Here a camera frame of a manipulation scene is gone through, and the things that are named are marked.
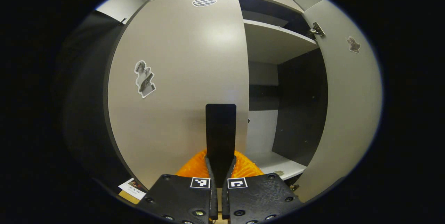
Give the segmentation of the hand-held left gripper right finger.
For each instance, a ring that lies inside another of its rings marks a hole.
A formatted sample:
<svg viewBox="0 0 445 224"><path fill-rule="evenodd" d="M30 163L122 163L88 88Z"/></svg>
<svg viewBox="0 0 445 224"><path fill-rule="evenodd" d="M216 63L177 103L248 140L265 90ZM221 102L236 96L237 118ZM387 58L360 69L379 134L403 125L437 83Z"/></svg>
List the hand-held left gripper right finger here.
<svg viewBox="0 0 445 224"><path fill-rule="evenodd" d="M299 209L300 199L276 173L264 174L235 151L221 193L221 216L229 224L268 224Z"/></svg>

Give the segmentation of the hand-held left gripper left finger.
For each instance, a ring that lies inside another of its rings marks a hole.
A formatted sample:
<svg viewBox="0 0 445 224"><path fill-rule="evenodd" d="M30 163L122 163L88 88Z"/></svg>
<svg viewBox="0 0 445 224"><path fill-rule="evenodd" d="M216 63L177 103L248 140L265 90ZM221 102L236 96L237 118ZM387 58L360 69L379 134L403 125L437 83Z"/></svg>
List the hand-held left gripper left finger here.
<svg viewBox="0 0 445 224"><path fill-rule="evenodd" d="M195 154L175 174L162 174L138 203L151 224L210 224L218 200L207 151Z"/></svg>

